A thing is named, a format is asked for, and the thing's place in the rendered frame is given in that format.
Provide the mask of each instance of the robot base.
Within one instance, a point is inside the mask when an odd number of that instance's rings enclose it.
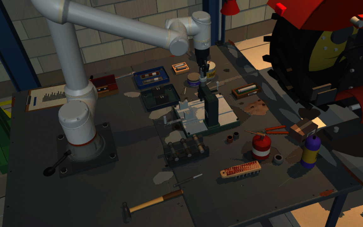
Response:
[[[193,101],[188,103],[188,109],[194,112],[194,117],[184,119],[184,111],[180,110],[180,106],[173,107],[173,111],[177,118],[181,119],[180,125],[183,128],[186,138],[193,137],[194,134],[207,136],[217,132],[225,131],[231,128],[236,128],[240,125],[240,120],[235,115],[229,104],[222,95],[216,95],[219,100],[218,107],[218,125],[208,127],[205,123],[204,101]]]
[[[84,162],[73,162],[66,158],[58,168],[60,178],[118,161],[117,150],[109,122],[107,122],[107,127],[104,127],[103,125],[96,125],[95,127],[96,132],[99,133],[102,138],[105,138],[105,148],[102,153],[96,158]],[[65,134],[63,135],[63,139],[57,138],[58,159],[62,158],[62,154],[65,152],[68,145]]]

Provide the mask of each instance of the hammer head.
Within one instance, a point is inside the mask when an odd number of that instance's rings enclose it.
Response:
[[[127,221],[127,222],[131,221],[130,209],[127,207],[126,202],[123,203],[123,211],[124,211],[125,221]]]

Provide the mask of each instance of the dark tabletop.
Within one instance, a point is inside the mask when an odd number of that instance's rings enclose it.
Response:
[[[247,152],[253,135],[244,130],[293,125],[278,111],[279,108],[290,109],[280,96],[273,100],[262,92],[238,101],[233,98],[233,88],[253,82],[260,86],[267,84],[244,56],[235,51],[229,51],[226,46],[210,48],[209,60],[216,63],[216,76],[209,87],[215,86],[216,81],[242,76],[219,88],[235,113],[241,116],[241,126],[204,137],[210,156],[174,168],[175,177],[162,184],[155,184],[153,178],[159,172],[172,171],[165,166],[162,144],[175,129],[163,125],[161,118],[150,119],[150,112],[140,96],[124,95],[139,92],[133,77],[118,79],[119,93],[98,99],[95,112],[96,125],[110,122],[119,161],[65,178],[59,178],[57,173],[51,177],[42,174],[57,161],[56,136],[63,133],[58,121],[59,107],[25,113],[27,91],[15,93],[3,226],[201,227],[239,223],[246,226],[359,190],[362,186],[351,178],[334,154],[337,167],[322,157],[311,170],[299,163],[284,162],[277,166],[264,161],[259,175],[239,179],[220,177],[222,169],[252,160]],[[181,62],[187,63],[190,72],[198,71],[195,56],[189,52],[115,70],[115,75],[164,66],[170,83],[180,95],[187,86],[188,73],[176,76],[171,65]],[[196,89],[188,87],[186,95],[180,98],[198,99],[195,92]],[[250,116],[243,112],[248,103],[257,99],[268,101],[266,115]],[[169,112],[167,117],[171,119],[173,114]],[[240,138],[227,144],[226,136],[235,131],[240,133]],[[270,138],[275,152],[283,157],[300,145],[288,135],[270,135]],[[138,210],[131,214],[131,222],[125,222],[124,201],[130,208],[134,207],[178,190],[179,187],[173,188],[176,179],[182,181],[201,173],[203,176],[180,186],[183,196]],[[331,195],[319,196],[331,189],[334,190]]]

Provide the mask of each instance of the hammer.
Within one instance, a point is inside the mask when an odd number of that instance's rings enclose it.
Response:
[[[183,191],[181,189],[177,190],[177,191],[174,191],[174,192],[171,192],[169,194],[166,194],[166,195],[163,195],[159,198],[156,198],[154,200],[151,200],[151,201],[148,201],[146,203],[143,203],[141,205],[138,205],[136,207],[133,207],[131,209],[129,209],[127,207],[127,203],[124,202],[123,203],[123,211],[124,211],[124,216],[125,216],[125,221],[129,222],[131,221],[131,213],[134,212],[134,211],[137,211],[137,210],[140,210],[142,208],[145,208],[145,207],[148,207],[148,206],[151,206],[153,204],[157,204],[157,203],[160,203],[162,201],[165,201],[165,200],[168,200],[168,199],[171,199],[173,197],[176,197],[176,196],[179,196],[179,195],[182,195],[183,194]]]

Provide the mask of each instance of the concrete floor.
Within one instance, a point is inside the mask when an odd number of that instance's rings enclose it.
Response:
[[[271,86],[273,86],[278,95],[283,97],[296,114],[298,114],[298,109],[303,107],[298,103],[294,103],[279,87],[278,83],[267,74],[267,70],[271,67],[271,64],[263,62],[261,57],[268,53],[269,44],[262,41],[262,36],[238,42],[235,43],[235,45],[236,46],[228,46],[231,53],[236,51],[236,49],[240,50],[250,63],[252,63],[256,69],[260,70],[261,75],[270,83]],[[11,97],[6,97],[4,99],[0,99],[0,102],[10,99]],[[1,107],[10,112],[10,104]],[[354,118],[357,118],[357,116],[348,108],[344,109],[337,105],[332,105],[327,112],[321,111],[321,115],[314,121],[317,121],[315,123],[319,125],[319,128],[323,128]],[[363,158],[347,155],[340,151],[333,150],[332,152],[334,152],[334,154],[336,154],[350,168],[350,170],[363,181]],[[5,187],[6,174],[2,175],[0,173],[0,227],[3,223]],[[313,204],[308,207],[270,218],[266,221],[252,224],[250,227],[322,227],[326,223],[332,203],[333,200],[331,199],[324,201],[323,203]],[[363,226],[363,188],[357,192],[349,194],[345,205],[347,204],[350,204],[351,209],[344,212],[344,215],[339,218],[337,227]]]

